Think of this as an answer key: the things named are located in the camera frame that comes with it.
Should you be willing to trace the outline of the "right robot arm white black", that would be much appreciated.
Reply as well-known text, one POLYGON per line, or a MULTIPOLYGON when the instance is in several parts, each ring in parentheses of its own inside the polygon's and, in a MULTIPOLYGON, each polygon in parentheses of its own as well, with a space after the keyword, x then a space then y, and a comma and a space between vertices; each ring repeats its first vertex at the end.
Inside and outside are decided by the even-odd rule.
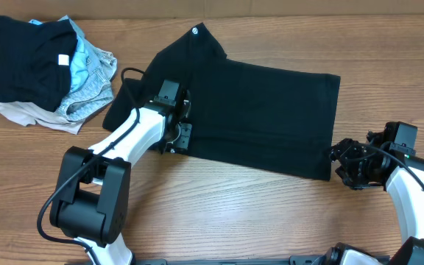
POLYGON ((386 123, 382 132, 368 132, 365 144, 346 138, 334 145, 330 159, 336 173, 353 190, 382 187, 389 194, 399 223, 400 249, 391 258, 338 243, 316 264, 424 264, 424 159, 414 148, 417 127, 386 123))

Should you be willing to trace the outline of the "black t-shirt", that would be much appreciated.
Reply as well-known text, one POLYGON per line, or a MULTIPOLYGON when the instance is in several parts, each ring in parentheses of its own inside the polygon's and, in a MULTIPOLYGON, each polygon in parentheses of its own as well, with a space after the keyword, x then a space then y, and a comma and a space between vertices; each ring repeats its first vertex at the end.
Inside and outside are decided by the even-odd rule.
POLYGON ((197 24, 156 54, 140 79, 126 79, 102 126, 117 129, 164 81, 190 93, 190 156, 315 180, 331 176, 340 78, 229 60, 197 24))

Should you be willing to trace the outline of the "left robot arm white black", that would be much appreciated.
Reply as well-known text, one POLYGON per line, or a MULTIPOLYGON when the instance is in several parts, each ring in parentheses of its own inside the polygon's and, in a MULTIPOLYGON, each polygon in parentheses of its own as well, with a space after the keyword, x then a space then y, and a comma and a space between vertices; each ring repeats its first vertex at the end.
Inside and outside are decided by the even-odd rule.
POLYGON ((164 80, 158 95, 105 140, 88 149, 71 147, 63 156, 57 186, 41 209, 62 242, 85 249, 92 264, 134 264, 124 242, 131 168, 150 147, 186 153, 192 126, 186 123, 189 92, 164 80))

